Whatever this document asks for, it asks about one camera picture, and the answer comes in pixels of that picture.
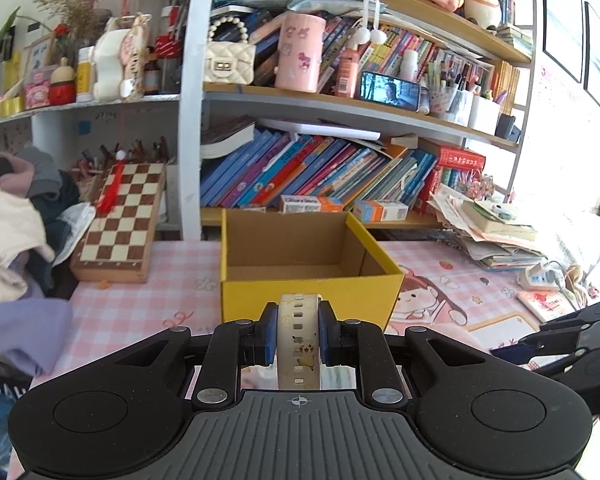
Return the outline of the cream watch with strap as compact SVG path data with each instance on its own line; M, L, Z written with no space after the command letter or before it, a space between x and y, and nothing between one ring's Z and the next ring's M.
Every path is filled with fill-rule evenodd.
M277 309L276 366L278 388L320 388L320 295L288 294Z

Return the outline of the white green tape roll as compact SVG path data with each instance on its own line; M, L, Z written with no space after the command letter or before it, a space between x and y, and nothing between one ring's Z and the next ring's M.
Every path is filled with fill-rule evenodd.
M320 389L340 390L354 389L356 386L355 370L350 366L320 366Z

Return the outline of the white power strip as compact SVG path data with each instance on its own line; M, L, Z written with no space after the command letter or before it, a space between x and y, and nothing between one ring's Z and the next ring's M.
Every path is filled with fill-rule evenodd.
M557 261L540 261L518 274L518 285L527 292L561 290L565 287L565 269Z

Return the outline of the pink checkered table mat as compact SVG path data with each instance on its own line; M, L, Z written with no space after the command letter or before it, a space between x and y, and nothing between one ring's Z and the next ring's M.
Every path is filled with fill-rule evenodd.
M558 356L510 364L424 326L384 333L405 405L279 389L276 352L235 405L195 405L212 334L171 327L30 390L8 420L23 477L572 479L596 416L538 373Z

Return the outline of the stack of papers and books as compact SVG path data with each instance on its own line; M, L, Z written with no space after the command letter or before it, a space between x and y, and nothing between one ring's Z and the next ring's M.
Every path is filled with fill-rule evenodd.
M473 200L443 184L429 195L427 205L483 269L518 270L544 259L538 231L508 205Z

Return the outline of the orange white medicine box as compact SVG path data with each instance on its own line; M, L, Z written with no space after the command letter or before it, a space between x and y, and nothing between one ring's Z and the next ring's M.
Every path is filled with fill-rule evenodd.
M406 219L408 207L391 200L358 200L352 214L362 223L395 222Z

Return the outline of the red tassel ornament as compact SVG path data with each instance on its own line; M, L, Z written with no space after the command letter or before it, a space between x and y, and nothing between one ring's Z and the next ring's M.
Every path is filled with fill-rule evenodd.
M126 151L117 150L116 163L112 167L112 176L114 177L114 180L112 180L111 184L106 189L104 195L99 199L96 206L96 214L98 214L99 217L108 216L108 214L114 210L114 206L116 206L120 185L122 183L125 159Z

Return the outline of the red dictionary book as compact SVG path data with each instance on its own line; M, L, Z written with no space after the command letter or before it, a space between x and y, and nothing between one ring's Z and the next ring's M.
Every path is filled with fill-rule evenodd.
M418 147L434 156L434 166L415 198L413 210L418 214L426 214L429 197L440 185L460 191L463 185L479 180L486 166L483 155L453 144L420 139Z

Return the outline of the pile of clothes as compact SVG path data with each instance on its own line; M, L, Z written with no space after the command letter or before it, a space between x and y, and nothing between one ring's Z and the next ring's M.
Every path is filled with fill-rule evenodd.
M29 376L53 371L72 323L53 272L94 218L50 154L32 145L0 152L0 363Z

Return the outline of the smartphone on shelf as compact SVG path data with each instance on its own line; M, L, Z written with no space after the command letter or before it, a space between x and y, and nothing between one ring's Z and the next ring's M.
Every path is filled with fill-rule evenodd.
M358 84L358 98L400 110L416 112L420 87L414 82L373 72L363 72Z

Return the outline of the cream quilted handbag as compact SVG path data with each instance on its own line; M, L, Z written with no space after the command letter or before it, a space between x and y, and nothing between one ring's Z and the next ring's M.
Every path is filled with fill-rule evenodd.
M223 26L239 32L237 41L216 41L215 33ZM252 84L256 46L250 44L248 29L236 15L224 15L208 29L204 55L204 82L215 84Z

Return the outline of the pink cup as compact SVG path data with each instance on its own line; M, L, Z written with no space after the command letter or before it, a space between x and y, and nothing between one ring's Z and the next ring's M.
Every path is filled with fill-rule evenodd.
M278 40L275 87L317 92L326 21L312 14L287 12Z

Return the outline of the red white doll figure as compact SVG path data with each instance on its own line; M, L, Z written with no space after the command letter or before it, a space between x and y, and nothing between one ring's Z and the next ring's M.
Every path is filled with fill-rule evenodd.
M51 106L66 105L76 100L76 75L68 58L62 58L50 75L48 100Z

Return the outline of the white wooden toy car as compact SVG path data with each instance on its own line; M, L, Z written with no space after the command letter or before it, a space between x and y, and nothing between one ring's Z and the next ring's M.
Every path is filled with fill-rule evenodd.
M133 102L145 94L151 15L110 18L96 42L94 98L98 102Z

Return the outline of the white bookshelf frame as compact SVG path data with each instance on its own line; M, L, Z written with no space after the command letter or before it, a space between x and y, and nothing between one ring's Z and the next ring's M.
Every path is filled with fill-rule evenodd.
M0 27L15 9L24 9L33 0L0 0ZM502 60L516 67L531 68L533 55L524 54L501 38L472 24L461 16L445 11L429 0L380 0L389 13L408 26L448 48L465 49L482 58ZM388 107L363 102L353 105L348 100L309 93L282 91L260 87L204 84L204 34L211 12L212 0L189 0L184 46L183 80L178 101L178 206L180 206L181 234L184 240L199 240L202 219L200 213L200 133L208 120L206 99L221 103L251 104L266 116L286 118L297 115L305 120L343 119L357 127L380 125L384 133L413 130L433 139L483 141L482 133L472 134L449 122L414 115L400 119Z

